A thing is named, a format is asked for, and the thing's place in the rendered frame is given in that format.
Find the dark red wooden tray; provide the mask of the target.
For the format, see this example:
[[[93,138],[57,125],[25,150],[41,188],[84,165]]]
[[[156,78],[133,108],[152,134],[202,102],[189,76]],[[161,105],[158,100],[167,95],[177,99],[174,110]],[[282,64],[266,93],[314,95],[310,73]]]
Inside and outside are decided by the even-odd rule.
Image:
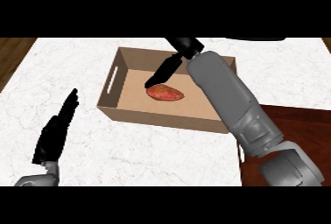
[[[283,140],[295,142],[323,174],[322,186],[331,186],[331,110],[261,105]],[[267,186],[258,165],[274,158],[272,152],[261,158],[243,156],[241,163],[242,186]]]

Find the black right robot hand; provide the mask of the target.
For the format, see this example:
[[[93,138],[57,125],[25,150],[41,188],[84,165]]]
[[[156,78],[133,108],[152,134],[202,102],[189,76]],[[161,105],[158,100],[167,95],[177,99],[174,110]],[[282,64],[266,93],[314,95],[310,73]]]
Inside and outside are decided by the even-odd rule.
[[[165,83],[181,65],[181,58],[190,60],[204,48],[196,38],[167,38],[167,41],[177,52],[162,61],[153,75],[144,82],[144,88]]]

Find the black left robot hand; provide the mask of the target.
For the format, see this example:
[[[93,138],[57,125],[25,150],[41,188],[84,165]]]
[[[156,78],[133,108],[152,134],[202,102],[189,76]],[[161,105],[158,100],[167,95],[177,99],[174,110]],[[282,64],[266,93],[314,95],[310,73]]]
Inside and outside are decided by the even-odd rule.
[[[59,160],[65,147],[68,127],[72,121],[75,109],[78,107],[78,90],[74,88],[62,105],[57,115],[53,115],[35,144],[32,163],[41,165],[44,162]]]

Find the brown cardboard box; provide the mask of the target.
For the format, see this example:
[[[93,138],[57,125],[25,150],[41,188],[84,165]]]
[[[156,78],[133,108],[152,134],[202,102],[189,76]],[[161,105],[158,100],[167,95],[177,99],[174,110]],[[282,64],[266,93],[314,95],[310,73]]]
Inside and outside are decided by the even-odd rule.
[[[186,59],[165,85],[183,93],[177,101],[156,101],[144,82],[174,52],[119,47],[97,100],[97,108],[112,121],[186,130],[227,133],[212,105],[186,71]]]

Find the orange sweet potato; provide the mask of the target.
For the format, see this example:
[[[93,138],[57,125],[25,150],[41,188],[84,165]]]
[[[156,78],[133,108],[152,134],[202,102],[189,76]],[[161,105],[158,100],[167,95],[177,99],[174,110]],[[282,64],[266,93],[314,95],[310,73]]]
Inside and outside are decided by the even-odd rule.
[[[146,89],[146,94],[156,101],[173,102],[183,98],[183,93],[164,84],[149,87]]]

